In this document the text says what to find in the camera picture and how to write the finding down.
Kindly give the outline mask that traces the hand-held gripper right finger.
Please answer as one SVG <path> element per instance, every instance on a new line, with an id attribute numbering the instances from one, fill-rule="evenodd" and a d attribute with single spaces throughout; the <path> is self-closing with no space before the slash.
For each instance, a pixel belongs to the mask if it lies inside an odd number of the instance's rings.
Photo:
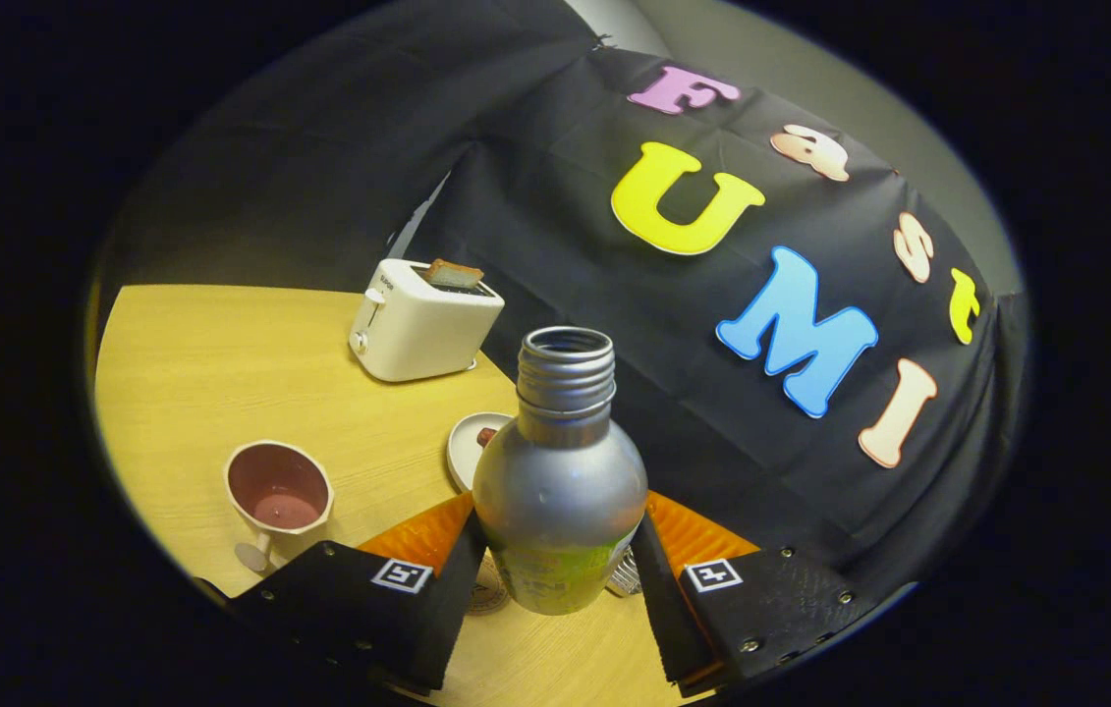
<path id="1" fill-rule="evenodd" d="M 685 697 L 745 687 L 829 647 L 884 594 L 790 546 L 758 546 L 649 492 L 631 542 L 667 681 Z"/>

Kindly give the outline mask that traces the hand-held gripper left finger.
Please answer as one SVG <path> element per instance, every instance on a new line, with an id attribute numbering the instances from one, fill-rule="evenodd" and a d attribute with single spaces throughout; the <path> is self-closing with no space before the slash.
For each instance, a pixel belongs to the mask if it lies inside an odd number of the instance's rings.
<path id="1" fill-rule="evenodd" d="M 313 542 L 224 613 L 359 679 L 428 695 L 443 687 L 486 552 L 471 492 L 457 494 L 360 546 Z"/>

